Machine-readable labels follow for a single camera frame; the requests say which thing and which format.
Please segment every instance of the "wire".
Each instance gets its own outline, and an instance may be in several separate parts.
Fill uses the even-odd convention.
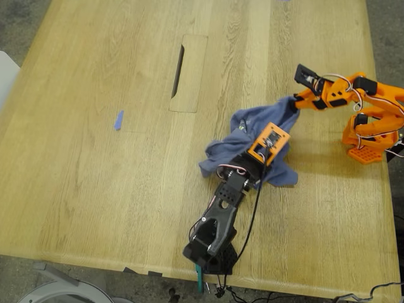
[[[219,168],[219,167],[229,167],[229,168],[231,168],[231,169],[236,169],[236,170],[237,170],[237,173],[240,174],[240,175],[245,175],[246,172],[247,172],[247,170],[246,170],[244,167],[236,166],[236,165],[220,164],[220,165],[218,165],[218,168]],[[216,170],[216,175],[217,175],[219,178],[224,179],[224,176],[220,175],[218,170]]]
[[[191,233],[192,233],[192,229],[199,223],[199,221],[201,221],[202,220],[202,218],[199,218],[198,219],[198,221],[196,221],[195,223],[194,223],[194,225],[192,225],[191,226],[191,228],[189,229],[189,232],[188,232],[188,240],[191,242],[192,240],[191,240]]]
[[[269,153],[270,153],[270,148],[269,148],[269,146],[267,146],[267,147],[265,148],[264,155],[263,155],[263,156],[264,156],[264,157],[263,157],[263,160],[264,160],[264,168],[263,168],[263,171],[262,171],[262,173],[261,173],[260,182],[259,182],[259,185],[258,185],[258,188],[257,188],[257,196],[256,196],[256,199],[255,199],[254,209],[253,209],[252,215],[251,215],[250,225],[249,225],[249,228],[248,228],[248,231],[247,231],[246,239],[244,240],[243,246],[242,246],[242,248],[241,248],[241,250],[240,250],[240,253],[239,253],[239,255],[237,256],[237,259],[235,260],[235,263],[234,263],[234,264],[236,264],[236,262],[238,262],[238,260],[239,260],[240,257],[242,256],[244,250],[246,249],[248,240],[249,240],[250,235],[251,235],[251,230],[253,229],[255,214],[256,214],[256,212],[257,212],[257,206],[258,206],[258,201],[259,201],[259,195],[261,194],[261,189],[262,189],[263,183],[264,183],[264,182],[263,182],[263,179],[264,179],[264,176],[265,176],[265,173],[266,173],[266,168],[267,168],[266,165],[265,165],[265,161],[266,161],[265,159],[268,158]],[[221,289],[225,289],[225,288],[226,288],[226,285],[227,285],[227,284],[226,284],[226,280],[227,280],[227,273],[225,274],[225,278],[224,278],[224,281],[223,281],[223,286],[221,287]]]
[[[354,85],[353,85],[346,77],[344,77],[344,76],[342,76],[342,75],[340,75],[340,74],[333,74],[333,73],[331,73],[331,74],[324,74],[324,75],[322,75],[322,76],[315,82],[315,84],[314,84],[314,90],[315,90],[315,91],[317,90],[318,82],[319,82],[321,79],[325,79],[324,77],[336,77],[336,78],[345,80],[345,81],[348,83],[348,87],[345,89],[345,91],[346,91],[346,92],[353,91],[354,93],[356,93],[356,96],[358,97],[358,102],[356,102],[355,105],[353,106],[353,110],[356,111],[356,112],[358,112],[358,111],[360,111],[360,110],[363,109],[364,101],[363,101],[363,99],[362,99],[362,96],[360,95],[360,93],[359,93],[356,89],[353,88]]]
[[[366,97],[369,98],[369,99],[373,99],[373,100],[377,100],[377,101],[383,101],[383,102],[389,103],[389,104],[391,104],[391,105],[394,105],[395,107],[398,108],[398,110],[401,112],[401,114],[402,114],[403,117],[404,117],[404,110],[403,110],[400,106],[398,106],[397,104],[394,104],[392,101],[389,101],[389,100],[384,99],[384,98],[369,96],[368,94],[365,94],[365,95],[366,95]]]
[[[277,299],[282,299],[282,298],[294,298],[294,297],[299,297],[299,295],[280,295],[279,297],[272,298],[269,301],[277,300]]]
[[[270,297],[271,297],[272,294],[273,294],[273,292],[269,292],[267,298],[258,298],[258,299],[253,300],[251,303],[255,303],[255,302],[260,301],[260,300],[266,300],[266,303],[268,303],[270,301]]]
[[[332,301],[332,303],[337,303],[339,300],[347,300],[347,299],[353,299],[356,300],[357,302],[369,302],[371,300],[373,300],[373,292],[378,289],[379,287],[387,287],[390,285],[403,285],[404,282],[390,282],[390,283],[386,283],[386,284],[379,284],[376,286],[373,286],[371,289],[371,292],[369,293],[369,298],[359,298],[357,297],[355,294],[346,294],[346,295],[341,295],[338,297],[335,297]]]
[[[397,153],[395,153],[395,152],[393,152],[393,151],[391,151],[391,150],[386,150],[386,152],[392,153],[394,156],[396,156],[396,157],[398,157],[398,158],[404,158],[404,156],[401,156],[401,155],[399,155],[399,154],[397,154]]]
[[[208,212],[208,210],[209,210],[210,207],[212,206],[212,204],[213,204],[213,202],[214,202],[215,199],[216,199],[216,196],[214,195],[214,196],[212,197],[212,200],[210,201],[210,203],[209,203],[207,209],[203,212],[203,214],[202,214],[201,217],[198,219],[198,221],[196,221],[196,222],[194,223],[194,225],[192,225],[191,228],[189,229],[189,233],[188,233],[188,240],[189,240],[189,241],[191,241],[191,232],[192,232],[192,229],[195,230],[195,227],[197,226],[197,224],[198,224],[200,221],[202,221],[202,218],[206,215],[206,213]]]
[[[404,221],[404,218],[401,217],[401,216],[399,216],[399,215],[394,215],[394,217],[399,218],[399,219],[402,219],[402,220]]]

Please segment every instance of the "white chair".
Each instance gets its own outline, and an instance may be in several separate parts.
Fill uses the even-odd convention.
[[[20,67],[5,52],[0,51],[0,109],[13,86]]]
[[[44,262],[34,263],[33,268],[54,281],[32,290],[19,303],[133,303],[109,297],[102,288],[75,280]]]

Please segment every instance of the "table surface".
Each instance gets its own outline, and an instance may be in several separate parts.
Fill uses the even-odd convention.
[[[365,1],[53,0],[0,113],[0,254],[195,280],[182,248],[219,182],[199,172],[205,146],[237,109],[301,91],[298,63],[374,78]],[[367,297],[399,280],[386,163],[340,142],[352,112],[301,112],[299,183],[264,186],[231,285]]]

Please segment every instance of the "cable connector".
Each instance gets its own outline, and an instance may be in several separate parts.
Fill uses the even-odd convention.
[[[223,287],[216,288],[217,293],[215,293],[216,298],[220,299],[225,294],[225,289]]]

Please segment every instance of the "teal object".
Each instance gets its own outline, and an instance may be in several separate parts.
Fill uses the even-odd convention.
[[[195,265],[196,275],[198,277],[198,292],[203,293],[203,274],[202,268],[199,265]]]

